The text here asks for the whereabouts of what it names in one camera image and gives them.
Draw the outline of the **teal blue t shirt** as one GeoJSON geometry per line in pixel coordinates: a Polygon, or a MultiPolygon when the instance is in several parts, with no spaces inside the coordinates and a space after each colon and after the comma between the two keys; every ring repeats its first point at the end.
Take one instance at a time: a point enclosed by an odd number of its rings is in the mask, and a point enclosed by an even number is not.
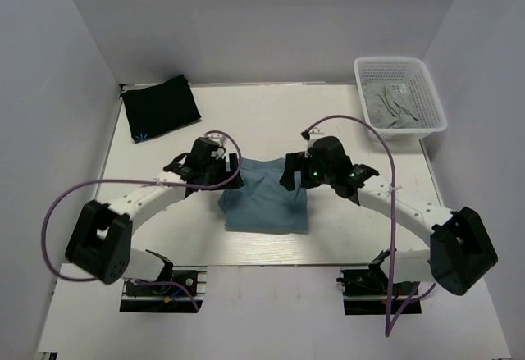
{"type": "Polygon", "coordinates": [[[241,178],[244,186],[224,191],[217,206],[225,215],[228,231],[285,235],[306,234],[309,230],[306,190],[292,191],[281,186],[285,160],[243,159],[241,178]]]}

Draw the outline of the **black t shirt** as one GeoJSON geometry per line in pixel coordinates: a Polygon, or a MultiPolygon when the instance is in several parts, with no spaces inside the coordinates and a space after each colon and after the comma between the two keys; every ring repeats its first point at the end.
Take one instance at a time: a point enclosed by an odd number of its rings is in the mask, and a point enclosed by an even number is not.
{"type": "Polygon", "coordinates": [[[201,119],[184,75],[151,87],[122,94],[130,136],[134,143],[155,139],[201,119]]]}

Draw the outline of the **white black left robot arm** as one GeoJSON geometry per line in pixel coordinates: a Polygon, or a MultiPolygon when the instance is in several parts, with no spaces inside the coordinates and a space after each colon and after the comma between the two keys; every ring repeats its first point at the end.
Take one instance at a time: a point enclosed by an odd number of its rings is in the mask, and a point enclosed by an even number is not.
{"type": "Polygon", "coordinates": [[[106,285],[119,279],[159,283],[167,281],[171,262],[158,253],[131,247],[133,234],[146,221],[198,190],[222,190],[243,185],[239,158],[190,155],[185,162],[174,159],[150,185],[102,203],[86,203],[66,246],[71,262],[106,285]]]}

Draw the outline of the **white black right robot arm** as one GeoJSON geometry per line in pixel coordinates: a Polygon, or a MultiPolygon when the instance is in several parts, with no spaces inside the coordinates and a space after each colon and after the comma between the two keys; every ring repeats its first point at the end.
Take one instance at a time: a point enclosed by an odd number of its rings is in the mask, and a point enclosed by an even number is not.
{"type": "Polygon", "coordinates": [[[394,218],[426,245],[423,250],[386,250],[375,257],[368,269],[382,284],[432,282],[462,296],[498,262],[476,211],[469,207],[453,211],[395,190],[377,170],[355,165],[348,158],[337,165],[323,165],[304,152],[289,153],[280,183],[288,190],[298,185],[305,189],[329,185],[341,198],[394,218]]]}

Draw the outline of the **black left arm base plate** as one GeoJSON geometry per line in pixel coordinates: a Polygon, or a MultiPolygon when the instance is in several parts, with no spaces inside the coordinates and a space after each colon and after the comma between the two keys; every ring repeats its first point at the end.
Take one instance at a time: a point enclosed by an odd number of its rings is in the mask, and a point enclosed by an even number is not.
{"type": "Polygon", "coordinates": [[[196,314],[203,305],[206,267],[174,267],[160,285],[126,281],[121,291],[121,313],[196,314]]]}

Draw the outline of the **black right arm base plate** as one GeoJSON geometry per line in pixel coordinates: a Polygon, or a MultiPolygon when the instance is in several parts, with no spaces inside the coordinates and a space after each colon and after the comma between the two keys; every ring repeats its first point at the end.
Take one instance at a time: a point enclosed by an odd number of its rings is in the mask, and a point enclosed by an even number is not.
{"type": "MultiPolygon", "coordinates": [[[[342,289],[346,316],[385,316],[386,283],[376,278],[367,268],[341,270],[336,282],[342,289]]],[[[392,315],[398,311],[412,287],[413,284],[411,283],[394,284],[392,315]]],[[[411,302],[402,313],[422,314],[420,302],[411,302]]]]}

